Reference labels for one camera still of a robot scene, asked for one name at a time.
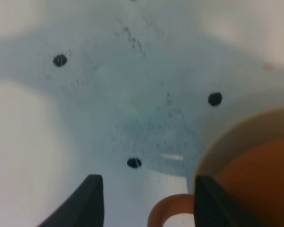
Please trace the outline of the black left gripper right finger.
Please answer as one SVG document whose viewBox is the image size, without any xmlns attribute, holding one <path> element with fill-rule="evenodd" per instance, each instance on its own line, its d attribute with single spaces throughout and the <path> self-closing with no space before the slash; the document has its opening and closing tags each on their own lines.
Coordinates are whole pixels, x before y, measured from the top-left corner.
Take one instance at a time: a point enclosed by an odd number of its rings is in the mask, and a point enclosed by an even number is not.
<svg viewBox="0 0 284 227">
<path fill-rule="evenodd" d="M 195 179 L 196 227 L 263 227 L 264 224 L 239 205 L 212 177 Z"/>
</svg>

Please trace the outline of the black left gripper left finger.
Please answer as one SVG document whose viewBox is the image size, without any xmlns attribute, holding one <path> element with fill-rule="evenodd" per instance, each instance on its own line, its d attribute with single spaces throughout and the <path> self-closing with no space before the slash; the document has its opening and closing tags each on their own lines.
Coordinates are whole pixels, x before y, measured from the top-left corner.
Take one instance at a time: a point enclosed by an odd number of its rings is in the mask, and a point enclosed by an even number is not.
<svg viewBox="0 0 284 227">
<path fill-rule="evenodd" d="M 88 175 L 41 227 L 103 227 L 104 186 L 101 175 Z"/>
</svg>

